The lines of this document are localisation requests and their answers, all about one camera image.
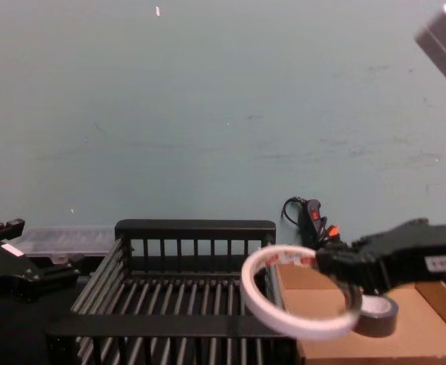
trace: black device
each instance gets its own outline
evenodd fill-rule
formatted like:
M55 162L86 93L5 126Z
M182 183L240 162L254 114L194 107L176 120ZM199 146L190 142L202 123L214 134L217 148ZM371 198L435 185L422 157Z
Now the black device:
M286 209L294 204L299 210L297 221L293 220ZM283 204L282 216L299 228L302 245L311 249L319 249L328 243L340 242L339 227L327 225L327 217L321 215L321 202L317 199L304 199L294 196Z
M0 222L0 297L30 302L39 295L75 284L79 271L71 264L38 268L21 251L2 240L20 236L25 221Z
M323 247L316 259L320 272L356 284L365 294L414 281L446 281L446 225L416 219L350 246Z

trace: white label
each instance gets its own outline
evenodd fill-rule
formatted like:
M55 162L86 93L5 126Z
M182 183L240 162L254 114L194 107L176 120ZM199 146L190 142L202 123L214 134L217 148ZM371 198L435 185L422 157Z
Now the white label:
M427 256L425 264L430 272L446 271L446 255L443 256Z
M5 245L2 245L3 249L6 249L10 253L13 253L15 256L22 256L24 253L21 252L19 249L13 247L10 243L6 243Z

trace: roll of tape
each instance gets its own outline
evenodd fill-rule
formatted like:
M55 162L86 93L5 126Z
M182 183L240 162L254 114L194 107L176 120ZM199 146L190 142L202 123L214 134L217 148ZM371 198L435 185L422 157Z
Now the roll of tape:
M331 319L307 319L272 304L259 291L255 274L278 263L294 263L315 268L315 251L299 246L275 245L259 249L244 262L241 270L241 295L246 306L269 328L292 338L329 340L347 335L355 327L361 310L361 292L352 285L341 285L347 311Z
M354 332L368 337L386 337L397 327L398 304L389 297L363 295L361 316Z

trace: teal wall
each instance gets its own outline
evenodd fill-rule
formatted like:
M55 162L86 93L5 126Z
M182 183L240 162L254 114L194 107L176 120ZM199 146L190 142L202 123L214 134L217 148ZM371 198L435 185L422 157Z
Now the teal wall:
M0 219L446 222L441 3L0 0Z

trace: clear plastic container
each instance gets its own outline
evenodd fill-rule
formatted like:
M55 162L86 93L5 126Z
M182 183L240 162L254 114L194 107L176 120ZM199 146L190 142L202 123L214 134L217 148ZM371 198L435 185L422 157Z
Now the clear plastic container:
M30 228L11 243L27 256L60 264L74 254L105 256L114 242L114 226L70 226Z

